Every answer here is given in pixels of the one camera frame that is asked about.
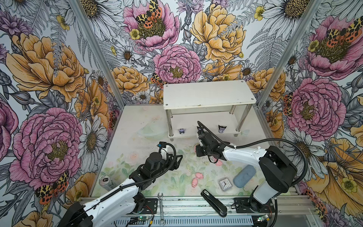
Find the pink toy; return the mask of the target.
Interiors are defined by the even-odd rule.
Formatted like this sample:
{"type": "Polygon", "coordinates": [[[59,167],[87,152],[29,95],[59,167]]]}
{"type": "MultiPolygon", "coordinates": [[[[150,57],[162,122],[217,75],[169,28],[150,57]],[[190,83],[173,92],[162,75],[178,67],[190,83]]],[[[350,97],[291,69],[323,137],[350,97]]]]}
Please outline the pink toy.
{"type": "Polygon", "coordinates": [[[192,187],[195,188],[198,185],[198,178],[193,178],[192,180],[192,187]]]}
{"type": "Polygon", "coordinates": [[[221,160],[218,160],[216,163],[215,163],[216,166],[222,166],[223,165],[223,162],[221,160]]]}
{"type": "Polygon", "coordinates": [[[198,179],[203,179],[204,178],[202,173],[196,173],[195,177],[198,178],[198,179]]]}

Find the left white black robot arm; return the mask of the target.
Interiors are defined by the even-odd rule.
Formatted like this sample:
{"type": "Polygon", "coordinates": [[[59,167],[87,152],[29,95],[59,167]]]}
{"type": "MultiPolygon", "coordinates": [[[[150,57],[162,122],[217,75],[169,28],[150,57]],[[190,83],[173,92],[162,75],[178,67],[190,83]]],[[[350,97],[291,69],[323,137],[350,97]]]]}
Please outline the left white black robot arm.
{"type": "Polygon", "coordinates": [[[107,194],[85,204],[75,202],[66,211],[59,227],[105,227],[122,215],[141,213],[145,209],[155,213],[154,204],[147,201],[142,191],[162,173],[179,168],[183,155],[153,152],[119,186],[107,194]]]}

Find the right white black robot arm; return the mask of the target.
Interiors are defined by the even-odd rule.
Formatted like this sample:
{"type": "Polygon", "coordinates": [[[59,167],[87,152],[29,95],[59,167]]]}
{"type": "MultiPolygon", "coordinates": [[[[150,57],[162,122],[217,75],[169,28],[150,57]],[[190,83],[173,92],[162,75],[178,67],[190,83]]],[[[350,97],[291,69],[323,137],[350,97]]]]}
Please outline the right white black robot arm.
{"type": "Polygon", "coordinates": [[[295,184],[297,167],[277,147],[238,148],[230,143],[219,141],[213,135],[198,127],[199,145],[197,157],[213,157],[215,161],[235,161],[260,167],[265,180],[258,185],[243,206],[257,210],[269,204],[275,196],[286,193],[295,184]]]}

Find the white two-tier shelf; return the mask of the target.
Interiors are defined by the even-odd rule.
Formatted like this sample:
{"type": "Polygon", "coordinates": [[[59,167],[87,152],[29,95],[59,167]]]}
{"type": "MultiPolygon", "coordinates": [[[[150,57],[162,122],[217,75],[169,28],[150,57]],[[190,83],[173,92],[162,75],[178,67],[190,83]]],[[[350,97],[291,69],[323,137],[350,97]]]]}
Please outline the white two-tier shelf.
{"type": "Polygon", "coordinates": [[[238,136],[255,103],[244,80],[164,85],[168,136],[171,140],[193,137],[198,122],[215,134],[218,125],[227,126],[223,134],[238,136]],[[179,134],[181,128],[186,129],[185,134],[179,134]]]}

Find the small square white clock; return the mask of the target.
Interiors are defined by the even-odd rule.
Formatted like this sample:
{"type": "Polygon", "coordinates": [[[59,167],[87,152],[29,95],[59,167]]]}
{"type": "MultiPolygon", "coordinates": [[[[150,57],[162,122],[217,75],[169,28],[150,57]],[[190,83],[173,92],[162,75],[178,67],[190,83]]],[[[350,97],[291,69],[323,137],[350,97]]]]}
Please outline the small square white clock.
{"type": "Polygon", "coordinates": [[[233,187],[233,184],[231,183],[231,181],[227,177],[225,177],[223,179],[220,179],[218,181],[218,183],[219,183],[219,186],[220,186],[221,190],[224,191],[224,192],[232,189],[232,187],[233,187]]]}

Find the silver drink can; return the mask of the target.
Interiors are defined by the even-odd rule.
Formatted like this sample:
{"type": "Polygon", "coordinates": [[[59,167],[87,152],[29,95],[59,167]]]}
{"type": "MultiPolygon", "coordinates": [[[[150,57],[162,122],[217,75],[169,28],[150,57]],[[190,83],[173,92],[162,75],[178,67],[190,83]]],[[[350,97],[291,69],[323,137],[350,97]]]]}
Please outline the silver drink can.
{"type": "Polygon", "coordinates": [[[106,189],[108,192],[111,191],[113,188],[115,188],[115,185],[114,185],[111,177],[108,175],[102,175],[99,178],[99,185],[102,188],[106,189]]]}

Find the green circuit board left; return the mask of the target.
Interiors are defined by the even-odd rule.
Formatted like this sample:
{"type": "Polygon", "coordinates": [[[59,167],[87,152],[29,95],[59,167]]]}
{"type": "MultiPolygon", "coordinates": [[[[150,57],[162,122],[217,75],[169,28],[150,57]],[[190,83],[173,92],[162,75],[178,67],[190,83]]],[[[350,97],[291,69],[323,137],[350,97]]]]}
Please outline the green circuit board left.
{"type": "Polygon", "coordinates": [[[138,217],[133,217],[130,219],[130,222],[147,222],[147,221],[151,221],[152,217],[151,216],[138,216],[138,217]]]}

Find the green circuit board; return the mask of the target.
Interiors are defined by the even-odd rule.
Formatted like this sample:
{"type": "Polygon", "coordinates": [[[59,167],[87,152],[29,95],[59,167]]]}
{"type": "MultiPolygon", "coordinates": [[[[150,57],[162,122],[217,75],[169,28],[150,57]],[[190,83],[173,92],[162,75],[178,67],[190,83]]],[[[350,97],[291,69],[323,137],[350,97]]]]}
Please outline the green circuit board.
{"type": "Polygon", "coordinates": [[[130,219],[130,222],[147,222],[147,221],[151,221],[152,217],[151,216],[138,216],[138,217],[133,217],[130,219]]]}
{"type": "Polygon", "coordinates": [[[264,222],[264,221],[269,221],[270,218],[269,218],[269,215],[265,214],[263,216],[260,216],[256,219],[257,222],[264,222]]]}

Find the silver wrench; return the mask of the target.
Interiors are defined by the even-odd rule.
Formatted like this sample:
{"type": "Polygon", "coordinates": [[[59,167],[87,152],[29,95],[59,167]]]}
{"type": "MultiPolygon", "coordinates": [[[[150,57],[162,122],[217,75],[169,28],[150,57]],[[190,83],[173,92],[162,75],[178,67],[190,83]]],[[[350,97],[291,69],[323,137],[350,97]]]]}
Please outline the silver wrench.
{"type": "Polygon", "coordinates": [[[163,193],[158,193],[157,197],[159,201],[160,225],[165,226],[164,211],[163,211],[163,193]]]}

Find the black stapler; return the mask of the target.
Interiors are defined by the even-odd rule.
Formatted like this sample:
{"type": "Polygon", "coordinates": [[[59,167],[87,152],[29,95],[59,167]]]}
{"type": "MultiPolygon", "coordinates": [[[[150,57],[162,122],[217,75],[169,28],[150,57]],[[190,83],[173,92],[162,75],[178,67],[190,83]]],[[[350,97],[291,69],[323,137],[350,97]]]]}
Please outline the black stapler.
{"type": "Polygon", "coordinates": [[[227,216],[227,207],[220,200],[214,197],[206,189],[200,194],[220,217],[225,218],[227,216]]]}

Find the green circuit board right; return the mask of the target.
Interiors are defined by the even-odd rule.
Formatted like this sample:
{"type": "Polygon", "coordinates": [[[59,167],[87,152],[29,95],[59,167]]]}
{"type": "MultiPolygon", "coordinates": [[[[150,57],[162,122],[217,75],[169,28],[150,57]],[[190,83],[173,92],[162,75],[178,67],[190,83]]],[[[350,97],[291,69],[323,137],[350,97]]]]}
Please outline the green circuit board right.
{"type": "Polygon", "coordinates": [[[263,216],[260,216],[256,219],[257,222],[264,222],[264,221],[269,221],[270,218],[269,218],[269,215],[265,214],[263,216]]]}

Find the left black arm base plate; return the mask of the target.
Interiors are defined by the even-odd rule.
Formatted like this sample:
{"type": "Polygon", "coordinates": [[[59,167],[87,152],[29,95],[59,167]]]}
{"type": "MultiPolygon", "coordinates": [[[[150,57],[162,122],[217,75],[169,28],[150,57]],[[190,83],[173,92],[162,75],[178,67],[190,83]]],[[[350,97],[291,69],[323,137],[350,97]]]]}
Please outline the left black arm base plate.
{"type": "Polygon", "coordinates": [[[138,201],[134,209],[136,214],[151,214],[155,215],[158,211],[158,199],[157,198],[145,198],[138,201]]]}

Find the aluminium front rail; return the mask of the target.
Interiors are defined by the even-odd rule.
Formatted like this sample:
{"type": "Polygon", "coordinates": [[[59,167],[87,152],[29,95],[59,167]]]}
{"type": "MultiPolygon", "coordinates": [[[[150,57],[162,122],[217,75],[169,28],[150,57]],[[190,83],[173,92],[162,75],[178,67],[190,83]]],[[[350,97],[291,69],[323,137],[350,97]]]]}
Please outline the aluminium front rail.
{"type": "Polygon", "coordinates": [[[160,211],[157,214],[127,214],[106,227],[322,227],[323,222],[307,196],[279,196],[273,200],[275,212],[237,213],[233,205],[233,196],[218,196],[227,207],[227,216],[220,217],[201,196],[163,197],[165,226],[160,225],[160,211]],[[270,220],[257,222],[256,219],[269,215],[270,220]],[[138,216],[151,216],[147,222],[130,222],[138,216]]]}

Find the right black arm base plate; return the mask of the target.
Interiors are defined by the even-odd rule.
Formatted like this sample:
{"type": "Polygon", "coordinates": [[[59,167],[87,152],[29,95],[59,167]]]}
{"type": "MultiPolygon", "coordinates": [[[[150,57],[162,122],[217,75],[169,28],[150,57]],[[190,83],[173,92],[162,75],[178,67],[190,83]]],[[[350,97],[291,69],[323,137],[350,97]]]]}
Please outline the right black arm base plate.
{"type": "Polygon", "coordinates": [[[274,213],[275,206],[270,199],[266,204],[260,204],[254,199],[237,197],[233,199],[234,209],[237,213],[274,213]]]}

